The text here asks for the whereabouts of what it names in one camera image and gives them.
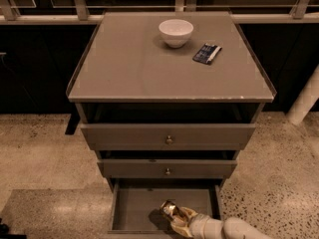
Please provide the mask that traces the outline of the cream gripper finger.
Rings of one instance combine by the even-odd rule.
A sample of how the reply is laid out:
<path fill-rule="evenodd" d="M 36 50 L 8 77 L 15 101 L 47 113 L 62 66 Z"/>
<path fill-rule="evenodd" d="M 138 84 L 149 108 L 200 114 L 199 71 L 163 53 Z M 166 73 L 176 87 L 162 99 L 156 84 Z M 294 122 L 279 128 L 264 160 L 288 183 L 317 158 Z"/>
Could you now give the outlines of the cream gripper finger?
<path fill-rule="evenodd" d="M 190 233 L 188 227 L 188 220 L 185 217 L 177 217 L 173 218 L 173 221 L 170 223 L 170 226 L 173 231 L 178 233 L 179 235 L 185 238 L 191 238 L 192 234 Z"/>
<path fill-rule="evenodd" d="M 197 212 L 188 207 L 181 207 L 178 210 L 179 219 L 182 221 L 189 221 L 191 218 L 195 217 Z"/>

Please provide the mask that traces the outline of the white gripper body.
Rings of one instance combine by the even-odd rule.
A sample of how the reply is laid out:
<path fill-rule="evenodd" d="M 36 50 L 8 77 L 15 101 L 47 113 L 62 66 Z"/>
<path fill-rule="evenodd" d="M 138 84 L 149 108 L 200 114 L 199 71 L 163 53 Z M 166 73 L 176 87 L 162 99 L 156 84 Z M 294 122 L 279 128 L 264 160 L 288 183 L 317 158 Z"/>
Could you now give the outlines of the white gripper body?
<path fill-rule="evenodd" d="M 223 222 L 208 215 L 197 214 L 188 226 L 193 239 L 224 239 Z"/>

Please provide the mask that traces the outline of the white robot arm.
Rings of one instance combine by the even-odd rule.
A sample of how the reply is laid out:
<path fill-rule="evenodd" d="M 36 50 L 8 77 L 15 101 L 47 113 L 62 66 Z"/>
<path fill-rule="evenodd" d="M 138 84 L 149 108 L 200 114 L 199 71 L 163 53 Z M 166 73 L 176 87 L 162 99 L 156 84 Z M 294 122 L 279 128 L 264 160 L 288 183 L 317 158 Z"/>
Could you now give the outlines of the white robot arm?
<path fill-rule="evenodd" d="M 186 207 L 167 207 L 172 229 L 191 239 L 272 239 L 249 223 L 236 217 L 225 221 L 213 219 Z"/>

